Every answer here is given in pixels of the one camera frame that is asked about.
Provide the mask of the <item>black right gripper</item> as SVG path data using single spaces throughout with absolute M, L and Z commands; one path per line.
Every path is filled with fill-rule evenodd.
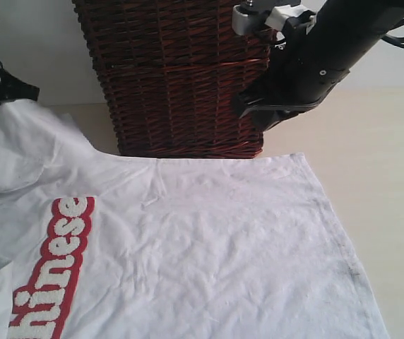
M 379 41 L 404 44 L 388 32 L 404 24 L 404 1 L 326 1 L 313 23 L 291 18 L 283 48 L 268 69 L 231 99 L 237 117 L 251 115 L 268 131 L 318 107 L 350 69 Z

